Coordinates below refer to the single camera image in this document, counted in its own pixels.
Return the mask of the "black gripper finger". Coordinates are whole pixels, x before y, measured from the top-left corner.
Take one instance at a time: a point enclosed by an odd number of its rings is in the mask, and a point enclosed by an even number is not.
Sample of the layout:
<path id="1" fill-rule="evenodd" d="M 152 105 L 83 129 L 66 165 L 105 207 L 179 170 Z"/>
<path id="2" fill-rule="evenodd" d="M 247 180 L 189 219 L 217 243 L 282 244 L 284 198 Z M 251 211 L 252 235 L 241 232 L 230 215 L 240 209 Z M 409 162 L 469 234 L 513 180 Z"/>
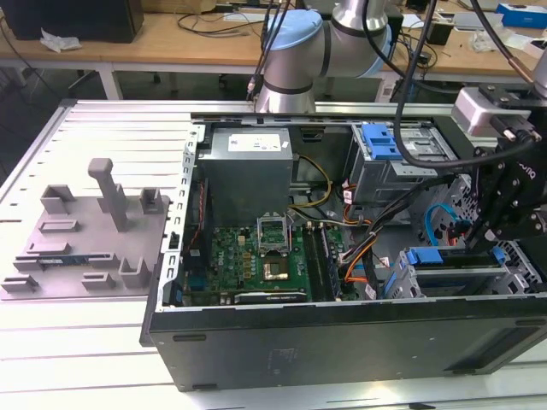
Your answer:
<path id="1" fill-rule="evenodd" d="M 494 243 L 517 238 L 518 213 L 513 207 L 520 191 L 518 156 L 473 166 L 471 196 L 476 218 L 465 235 L 466 250 L 488 250 Z"/>
<path id="2" fill-rule="evenodd" d="M 546 211 L 534 209 L 504 215 L 486 233 L 488 241 L 513 241 L 546 234 Z"/>

